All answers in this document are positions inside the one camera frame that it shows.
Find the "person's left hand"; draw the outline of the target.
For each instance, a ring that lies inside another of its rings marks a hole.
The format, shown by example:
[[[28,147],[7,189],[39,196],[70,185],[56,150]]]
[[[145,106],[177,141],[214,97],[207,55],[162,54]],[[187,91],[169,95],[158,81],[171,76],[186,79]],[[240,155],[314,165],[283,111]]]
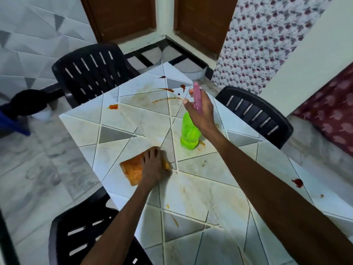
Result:
[[[150,192],[161,181],[169,178],[172,171],[165,168],[164,152],[163,161],[156,160],[156,146],[148,149],[143,155],[147,156],[147,163],[145,168],[142,169],[142,179],[138,188]]]

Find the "person's right hand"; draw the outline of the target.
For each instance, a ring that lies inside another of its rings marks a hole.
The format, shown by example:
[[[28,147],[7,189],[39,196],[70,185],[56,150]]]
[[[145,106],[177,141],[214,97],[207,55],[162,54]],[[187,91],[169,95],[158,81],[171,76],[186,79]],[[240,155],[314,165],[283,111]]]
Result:
[[[204,137],[208,137],[210,133],[218,131],[218,129],[214,123],[214,106],[203,89],[201,89],[201,95],[203,114],[199,114],[196,111],[195,114],[190,114],[190,118],[201,134]]]

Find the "orange cleaning cloth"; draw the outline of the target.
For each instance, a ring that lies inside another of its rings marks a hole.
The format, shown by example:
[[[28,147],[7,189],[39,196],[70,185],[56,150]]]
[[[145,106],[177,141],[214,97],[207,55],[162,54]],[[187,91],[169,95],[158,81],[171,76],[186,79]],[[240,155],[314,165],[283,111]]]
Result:
[[[120,163],[120,167],[123,171],[123,174],[126,176],[131,186],[138,185],[140,180],[142,179],[142,167],[141,167],[140,159],[145,152],[146,151],[140,153],[135,157],[130,158],[129,160],[126,160]],[[165,168],[172,170],[173,168],[169,163],[169,161],[166,160],[165,157],[164,157],[164,160],[165,160]]]

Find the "green spray bottle pink nozzle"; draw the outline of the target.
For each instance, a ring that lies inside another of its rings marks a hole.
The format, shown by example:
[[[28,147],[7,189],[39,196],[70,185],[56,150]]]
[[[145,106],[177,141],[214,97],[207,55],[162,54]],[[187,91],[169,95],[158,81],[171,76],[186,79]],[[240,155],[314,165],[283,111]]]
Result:
[[[199,113],[203,114],[202,95],[198,82],[193,83],[193,107]],[[188,150],[193,150],[199,144],[201,132],[193,124],[190,115],[186,112],[183,115],[180,144]]]

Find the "person's left forearm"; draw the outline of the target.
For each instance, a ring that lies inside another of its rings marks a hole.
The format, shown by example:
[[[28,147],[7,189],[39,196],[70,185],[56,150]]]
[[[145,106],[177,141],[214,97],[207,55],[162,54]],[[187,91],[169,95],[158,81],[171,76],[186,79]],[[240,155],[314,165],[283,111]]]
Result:
[[[137,243],[130,248],[153,185],[141,181],[132,197],[81,262],[81,265],[152,265]]]

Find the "person's right forearm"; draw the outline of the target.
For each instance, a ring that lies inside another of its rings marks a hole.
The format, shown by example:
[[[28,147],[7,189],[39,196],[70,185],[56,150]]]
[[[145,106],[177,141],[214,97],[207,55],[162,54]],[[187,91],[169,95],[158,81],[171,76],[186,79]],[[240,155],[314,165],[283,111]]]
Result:
[[[353,265],[353,244],[328,217],[228,141],[215,126],[200,130],[298,265]]]

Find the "black plastic slatted chair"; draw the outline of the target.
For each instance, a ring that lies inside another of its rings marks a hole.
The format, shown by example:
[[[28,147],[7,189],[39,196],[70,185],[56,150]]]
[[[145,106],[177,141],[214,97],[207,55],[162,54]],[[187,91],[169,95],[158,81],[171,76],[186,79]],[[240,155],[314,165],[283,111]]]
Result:
[[[71,108],[139,76],[117,44],[101,43],[76,49],[51,67],[57,88],[46,92],[47,103],[65,96]]]
[[[119,212],[106,206],[109,199],[109,194],[101,187],[53,220],[48,242],[50,265],[81,265]],[[130,248],[135,248],[137,243],[140,245],[134,237]]]
[[[226,86],[215,99],[278,149],[294,132],[289,120],[279,110],[245,89]]]

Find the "brown wooden door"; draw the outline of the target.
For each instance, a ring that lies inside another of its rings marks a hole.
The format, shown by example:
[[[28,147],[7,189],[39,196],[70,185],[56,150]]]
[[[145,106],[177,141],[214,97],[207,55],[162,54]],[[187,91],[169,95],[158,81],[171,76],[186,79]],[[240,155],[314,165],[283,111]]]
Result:
[[[80,0],[98,43],[124,43],[157,29],[155,0]]]
[[[217,60],[238,0],[174,0],[174,33]]]

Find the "floral patterned curtain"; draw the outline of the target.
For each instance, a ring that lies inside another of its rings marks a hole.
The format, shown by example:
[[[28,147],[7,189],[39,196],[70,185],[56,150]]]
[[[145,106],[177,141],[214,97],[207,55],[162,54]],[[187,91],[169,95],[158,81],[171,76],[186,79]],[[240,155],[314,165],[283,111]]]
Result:
[[[238,0],[212,82],[260,94],[332,0]]]

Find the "black cloth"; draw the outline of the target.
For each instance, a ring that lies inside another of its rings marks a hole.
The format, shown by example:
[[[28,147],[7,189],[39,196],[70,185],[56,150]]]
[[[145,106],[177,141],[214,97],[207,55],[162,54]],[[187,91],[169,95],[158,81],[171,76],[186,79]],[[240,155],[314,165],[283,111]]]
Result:
[[[17,93],[9,103],[2,105],[1,111],[15,120],[18,116],[29,116],[44,110],[48,102],[49,93],[28,89]]]

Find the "blue plastic stool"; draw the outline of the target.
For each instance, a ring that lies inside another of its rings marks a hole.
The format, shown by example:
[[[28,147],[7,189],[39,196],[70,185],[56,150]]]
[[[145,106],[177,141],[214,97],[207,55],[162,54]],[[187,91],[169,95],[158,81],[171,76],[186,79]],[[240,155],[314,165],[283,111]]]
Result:
[[[28,118],[18,116],[9,103],[3,104],[0,106],[0,137],[15,132],[27,137],[31,135]]]

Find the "maroon floral bedsheet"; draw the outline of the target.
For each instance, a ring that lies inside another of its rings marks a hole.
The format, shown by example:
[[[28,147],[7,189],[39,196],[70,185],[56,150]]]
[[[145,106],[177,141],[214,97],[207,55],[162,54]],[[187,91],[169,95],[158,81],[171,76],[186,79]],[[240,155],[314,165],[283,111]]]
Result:
[[[353,62],[302,103],[293,115],[353,157]]]

